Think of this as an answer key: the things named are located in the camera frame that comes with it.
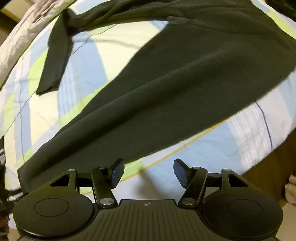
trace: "plastic bag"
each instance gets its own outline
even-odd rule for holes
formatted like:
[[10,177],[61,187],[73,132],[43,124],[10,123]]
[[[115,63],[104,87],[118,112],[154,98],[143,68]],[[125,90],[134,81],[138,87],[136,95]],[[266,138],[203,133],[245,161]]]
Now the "plastic bag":
[[296,177],[293,176],[293,175],[291,175],[291,176],[289,177],[289,183],[291,183],[291,184],[293,184],[293,185],[296,186]]
[[291,204],[296,204],[296,186],[288,183],[285,185],[286,199]]

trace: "floor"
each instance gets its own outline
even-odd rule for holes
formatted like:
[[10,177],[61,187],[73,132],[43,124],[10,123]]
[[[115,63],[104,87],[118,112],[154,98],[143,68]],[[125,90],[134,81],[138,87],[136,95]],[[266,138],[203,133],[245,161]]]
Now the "floor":
[[[285,204],[283,206],[284,219],[276,235],[280,241],[296,241],[296,206]],[[9,241],[16,241],[19,234],[15,229],[10,230]]]

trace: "bed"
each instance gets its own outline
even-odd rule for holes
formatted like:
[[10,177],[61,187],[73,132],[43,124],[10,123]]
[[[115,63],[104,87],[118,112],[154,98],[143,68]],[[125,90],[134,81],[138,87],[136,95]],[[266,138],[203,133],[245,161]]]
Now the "bed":
[[[65,2],[61,9],[71,3]],[[103,1],[77,0],[70,8],[79,14],[100,2]],[[295,22],[262,0],[252,2],[283,31],[296,38]],[[4,136],[7,189],[20,186],[17,169],[79,114],[167,24],[166,21],[119,23],[75,35],[59,89],[39,96],[36,89],[47,54],[47,41],[57,19],[52,18],[21,54],[0,91],[0,136]],[[126,164],[124,175],[113,190],[115,197],[118,200],[178,200],[183,190],[173,172],[176,158],[209,172],[230,168],[240,175],[246,173],[295,129],[295,95],[296,72],[292,72],[280,85],[232,117],[169,148]],[[81,192],[92,198],[90,189],[82,188]]]

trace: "wooden bed frame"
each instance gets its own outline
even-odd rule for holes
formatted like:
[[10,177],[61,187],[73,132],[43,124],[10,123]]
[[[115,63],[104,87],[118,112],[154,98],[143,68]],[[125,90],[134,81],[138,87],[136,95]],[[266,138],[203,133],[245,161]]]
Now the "wooden bed frame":
[[264,160],[251,168],[243,178],[274,198],[285,199],[285,184],[296,170],[296,130]]

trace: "plaid bedsheet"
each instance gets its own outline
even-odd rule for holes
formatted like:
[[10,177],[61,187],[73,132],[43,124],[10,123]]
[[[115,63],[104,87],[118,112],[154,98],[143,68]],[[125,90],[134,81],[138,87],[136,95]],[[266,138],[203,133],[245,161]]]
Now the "plaid bedsheet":
[[[252,1],[283,31],[296,37],[296,24],[292,20],[259,0]],[[71,9],[79,14],[100,2],[78,0]],[[0,137],[5,136],[7,188],[19,186],[17,169],[80,113],[167,24],[166,21],[120,23],[77,34],[59,90],[38,96],[35,91],[55,21],[21,56],[0,92]],[[114,190],[115,196],[118,199],[180,198],[183,190],[173,173],[175,158],[209,172],[230,168],[244,173],[278,147],[295,128],[295,96],[296,73],[293,72],[278,87],[231,118],[127,164]]]

